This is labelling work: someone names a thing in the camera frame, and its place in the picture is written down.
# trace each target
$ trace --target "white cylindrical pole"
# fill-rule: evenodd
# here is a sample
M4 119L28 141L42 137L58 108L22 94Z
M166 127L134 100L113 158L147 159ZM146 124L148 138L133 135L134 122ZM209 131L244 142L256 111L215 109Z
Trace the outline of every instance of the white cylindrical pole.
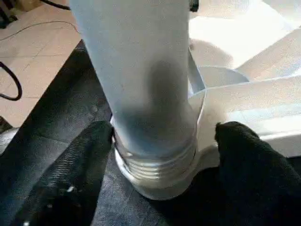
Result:
M187 101L189 1L71 0L70 6L111 107L125 162L127 157L134 165L150 160L161 172L160 166L172 167L166 161L182 152L189 149L193 155L196 117ZM175 177L185 170L176 165L181 170Z

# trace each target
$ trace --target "cord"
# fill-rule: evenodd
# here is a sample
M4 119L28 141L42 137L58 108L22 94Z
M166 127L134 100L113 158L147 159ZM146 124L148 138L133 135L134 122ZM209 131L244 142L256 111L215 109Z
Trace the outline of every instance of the cord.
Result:
M65 24L70 24L70 25L74 28L74 30L75 30L78 34L80 34L79 31L76 29L76 27L75 27L74 24L69 23L69 22L67 22L67 21L60 21L60 20L58 20L58 21L42 22L42 23L38 23L38 24L33 24L33 25L30 25L30 26L27 26L27 27L25 27L25 28L19 30L18 32L14 33L14 34L11 34L11 35L9 35L9 36L3 38L3 39L0 39L0 41L3 41L3 40L8 39L8 38L10 38L10 37L12 37L12 36L15 36L16 34L19 34L20 32L22 32L22 31L24 31L24 30L26 30L26 29L28 29L28 28L35 27L35 26L41 25L41 24L50 24L50 23L65 23Z
M14 82L17 86L17 89L18 89L18 95L16 97L9 97L2 93L0 93L0 97L4 98L6 100L11 100L11 101L17 101L17 100L21 99L22 87L21 87L21 84L20 84L17 76L1 61L0 61L0 67L2 67L11 76L11 78L14 80Z
M54 2L48 1L48 0L41 0L41 1L44 2L44 3L46 3L46 4L48 4L48 5L51 5L51 6L60 8L60 9L71 10L69 6L64 6L64 5L57 4L57 3L54 3Z

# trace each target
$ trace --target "white plastic base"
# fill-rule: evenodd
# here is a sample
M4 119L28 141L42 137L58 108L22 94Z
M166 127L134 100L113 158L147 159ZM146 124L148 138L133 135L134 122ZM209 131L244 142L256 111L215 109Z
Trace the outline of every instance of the white plastic base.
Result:
M134 177L116 151L118 167L143 196L174 198L189 187L198 172L219 165L215 125L226 121L249 126L285 157L301 156L300 84L301 77L282 78L211 88L191 97L189 103L199 115L198 146L190 166L173 183Z

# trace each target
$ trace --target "white surface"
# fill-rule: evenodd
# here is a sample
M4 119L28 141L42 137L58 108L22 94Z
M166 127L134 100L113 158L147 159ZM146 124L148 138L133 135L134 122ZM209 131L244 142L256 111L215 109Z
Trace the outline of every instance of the white surface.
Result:
M260 0L200 0L201 16L234 18L245 14Z
M301 25L301 0L264 0L290 24Z
M296 29L245 62L237 70L251 80L263 80L299 75L300 68L301 29Z
M228 68L203 66L198 71L206 88L249 82L243 74Z
M289 77L208 89L198 121L199 149L215 143L215 125L218 122L239 121L262 136L295 133L297 128L300 132L300 84L301 77ZM292 146L293 143L282 142L275 149L285 156L300 155L301 144L295 152L291 152L293 149L289 147Z
M293 29L277 11L259 2L235 19L190 19L190 47L197 66L237 68Z

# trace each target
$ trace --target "floor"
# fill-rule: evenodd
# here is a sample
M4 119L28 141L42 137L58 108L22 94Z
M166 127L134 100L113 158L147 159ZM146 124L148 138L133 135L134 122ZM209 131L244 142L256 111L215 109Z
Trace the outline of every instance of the floor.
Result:
M48 5L21 13L18 18L0 30L0 39L37 23L66 21L75 24L70 11ZM23 88L19 101L0 98L0 116L13 127L20 127L79 41L80 34L66 23L37 25L0 41L0 61L16 74ZM0 69L0 93L17 94L14 82L3 69Z

